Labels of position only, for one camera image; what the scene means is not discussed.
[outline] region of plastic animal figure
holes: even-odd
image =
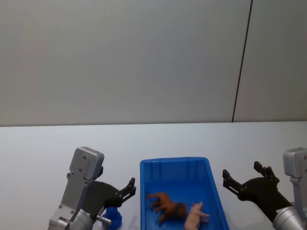
[[[192,204],[188,218],[184,223],[184,230],[198,230],[200,228],[201,222],[209,222],[208,220],[202,220],[202,217],[208,217],[201,211],[202,202],[199,204]]]
[[[147,195],[147,199],[152,197],[156,197],[158,200],[151,203],[151,210],[154,207],[158,207],[155,210],[156,213],[158,213],[160,210],[164,211],[162,216],[159,218],[159,224],[168,218],[184,219],[187,216],[188,213],[186,205],[184,203],[172,202],[166,193],[155,193]]]

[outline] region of blue toy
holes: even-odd
[[[108,207],[106,213],[102,216],[111,220],[111,225],[108,227],[108,230],[115,230],[121,226],[122,216],[118,212],[117,207]]]

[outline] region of gray wall panel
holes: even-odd
[[[231,121],[249,1],[0,1],[0,125]]]
[[[307,1],[255,0],[235,121],[307,120]]]

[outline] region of blue container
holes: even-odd
[[[183,202],[188,212],[192,202],[203,202],[209,223],[200,230],[228,230],[223,207],[217,193],[207,158],[182,157],[143,160],[141,170],[141,230],[183,230],[185,220],[166,220],[159,225],[161,212],[151,211],[148,194],[166,192],[172,201]]]

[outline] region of white table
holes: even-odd
[[[282,153],[307,146],[307,122],[1,127],[0,146],[3,230],[47,229],[61,201],[74,150],[80,146],[105,154],[100,180],[121,189],[136,178],[136,195],[120,208],[122,230],[140,229],[140,161],[178,156],[210,160],[230,229],[272,229],[253,203],[239,201],[223,187],[222,170],[243,183],[259,176],[254,161],[270,165],[281,180],[280,192],[293,201]]]

